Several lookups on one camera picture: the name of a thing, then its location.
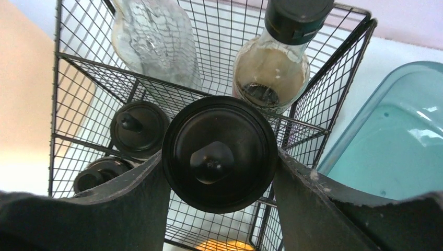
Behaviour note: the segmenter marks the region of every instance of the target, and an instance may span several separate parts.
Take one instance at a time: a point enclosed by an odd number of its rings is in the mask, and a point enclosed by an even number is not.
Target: black plastic holder
[[[109,124],[124,104],[154,102],[173,118],[202,97],[230,95],[235,55],[264,27],[267,1],[244,1],[177,1],[193,26],[203,81],[198,92],[127,70],[110,42],[115,12],[111,1],[59,0],[49,196],[72,197],[76,175],[103,156],[140,163],[120,153],[110,140]],[[335,4],[308,45],[311,80],[305,93],[283,116],[265,114],[278,146],[307,167],[318,164],[376,25],[369,12]],[[155,91],[149,92],[141,81]],[[172,192],[165,242],[197,250],[208,239],[238,240],[256,250],[284,250],[277,212],[272,187],[257,202],[229,214],[199,211]]]

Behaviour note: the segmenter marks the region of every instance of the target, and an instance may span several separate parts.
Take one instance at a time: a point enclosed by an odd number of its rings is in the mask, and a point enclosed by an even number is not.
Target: bottle cap
[[[229,213],[254,203],[270,185],[277,143],[266,119],[246,102],[207,97],[171,122],[162,147],[166,178],[187,204]]]
[[[118,157],[103,157],[89,163],[74,180],[75,193],[94,188],[131,170],[133,165]]]
[[[314,38],[333,7],[334,0],[269,0],[265,27],[281,43],[304,44]]]
[[[111,122],[111,139],[122,153],[148,159],[161,149],[168,116],[155,104],[131,102],[120,108]]]

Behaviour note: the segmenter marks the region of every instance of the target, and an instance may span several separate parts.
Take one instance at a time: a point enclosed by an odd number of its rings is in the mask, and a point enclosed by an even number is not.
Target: bottle neck
[[[289,59],[296,63],[301,62],[308,43],[309,42],[298,45],[284,44],[274,39],[266,29],[263,29],[263,33],[257,42],[258,46],[260,47],[284,51],[288,55]]]

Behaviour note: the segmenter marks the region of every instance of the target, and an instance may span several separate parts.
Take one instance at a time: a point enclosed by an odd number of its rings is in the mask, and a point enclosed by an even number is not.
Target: clear glass bottle
[[[237,53],[232,95],[282,114],[305,91],[310,67],[305,49],[333,7],[330,0],[270,0],[265,29]]]
[[[191,20],[174,0],[114,0],[112,45],[133,72],[201,90]],[[169,104],[145,83],[157,101]]]

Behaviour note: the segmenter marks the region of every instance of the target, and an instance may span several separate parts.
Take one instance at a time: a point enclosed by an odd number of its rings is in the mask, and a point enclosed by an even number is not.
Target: black bottle cap
[[[277,143],[266,119],[246,102],[207,97],[171,122],[162,148],[171,188],[187,204],[229,213],[254,203],[270,185]]]
[[[86,166],[74,179],[75,193],[94,188],[133,168],[129,162],[117,157],[104,157]]]
[[[334,0],[269,0],[265,27],[281,43],[304,44],[314,38],[333,7]]]
[[[168,125],[168,116],[158,106],[142,100],[131,102],[112,119],[112,143],[128,156],[147,159],[161,149]]]

